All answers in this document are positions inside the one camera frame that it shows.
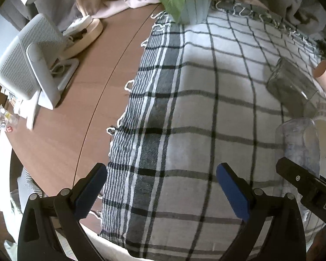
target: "plaid blanket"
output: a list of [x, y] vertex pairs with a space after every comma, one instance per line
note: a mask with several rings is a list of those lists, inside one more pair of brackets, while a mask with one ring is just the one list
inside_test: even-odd
[[[280, 57], [311, 77], [320, 57], [307, 43], [232, 11], [211, 9], [205, 23], [193, 26], [162, 13], [110, 149], [101, 236], [134, 257], [218, 260], [242, 221], [215, 168], [227, 162], [272, 193], [275, 129], [289, 118], [265, 84]], [[322, 226], [311, 215], [307, 241]]]

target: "wooden table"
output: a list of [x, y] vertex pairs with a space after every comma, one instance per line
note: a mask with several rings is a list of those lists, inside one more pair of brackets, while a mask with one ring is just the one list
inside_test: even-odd
[[[151, 14], [160, 5], [128, 9], [104, 20], [104, 31], [82, 52], [80, 65], [54, 110], [41, 108], [34, 129], [19, 120], [8, 134], [19, 160], [48, 195], [85, 177], [97, 162], [107, 164], [110, 136], [106, 128], [115, 125], [128, 103], [124, 90], [135, 77], [143, 48], [151, 32]], [[101, 209], [97, 199], [94, 209]], [[98, 233], [100, 221], [89, 215], [82, 221]]]

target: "white air purifier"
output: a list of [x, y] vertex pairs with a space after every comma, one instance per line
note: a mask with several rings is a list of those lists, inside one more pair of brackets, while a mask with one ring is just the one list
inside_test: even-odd
[[53, 110], [78, 66], [77, 59], [70, 59], [60, 62], [60, 66], [68, 66], [68, 70], [59, 73], [50, 70], [66, 43], [67, 38], [56, 25], [47, 16], [38, 14], [0, 58], [0, 85], [18, 99], [30, 102], [29, 129], [32, 129], [37, 105]]

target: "air purifier grille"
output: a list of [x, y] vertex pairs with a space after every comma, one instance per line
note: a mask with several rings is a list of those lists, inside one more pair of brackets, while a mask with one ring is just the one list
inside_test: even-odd
[[29, 73], [31, 68], [28, 67], [29, 63], [25, 61], [25, 54], [18, 43], [0, 68], [0, 73], [2, 78], [14, 84], [21, 93], [31, 97], [36, 91], [36, 84], [34, 83], [35, 79]]
[[19, 34], [19, 39], [26, 50], [31, 43], [38, 43], [48, 67], [51, 67], [59, 51], [64, 46], [63, 35], [42, 16], [28, 32]]

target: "paper cup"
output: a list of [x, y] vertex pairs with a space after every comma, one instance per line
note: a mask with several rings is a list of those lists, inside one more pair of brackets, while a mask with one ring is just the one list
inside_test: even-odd
[[317, 113], [313, 118], [320, 145], [320, 158], [326, 157], [326, 102], [317, 105]]

